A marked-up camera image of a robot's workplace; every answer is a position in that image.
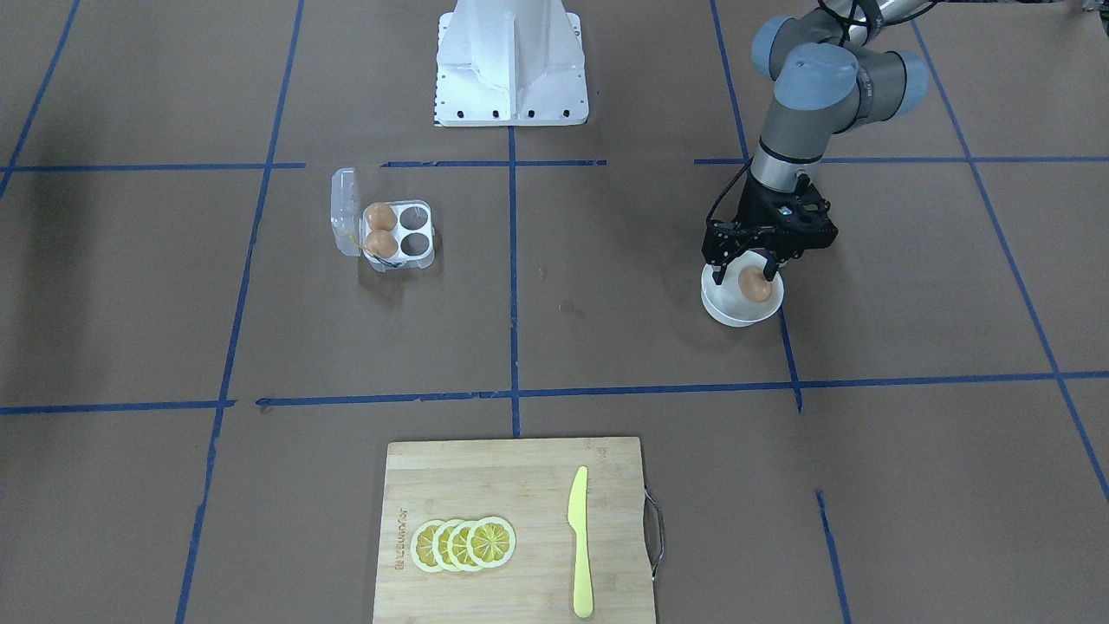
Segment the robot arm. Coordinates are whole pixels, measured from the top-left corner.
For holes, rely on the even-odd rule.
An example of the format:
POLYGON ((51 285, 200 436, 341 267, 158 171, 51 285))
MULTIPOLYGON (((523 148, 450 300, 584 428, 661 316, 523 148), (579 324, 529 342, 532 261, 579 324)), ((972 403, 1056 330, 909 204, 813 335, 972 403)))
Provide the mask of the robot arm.
POLYGON ((820 1, 806 16, 772 17, 761 25, 751 60, 773 82, 759 146, 734 183, 733 218, 709 213, 702 256, 721 284, 749 250, 764 257, 764 279, 837 237, 830 202, 814 174, 834 135, 908 114, 930 86, 915 53, 876 52, 872 40, 930 11, 930 1, 820 1))

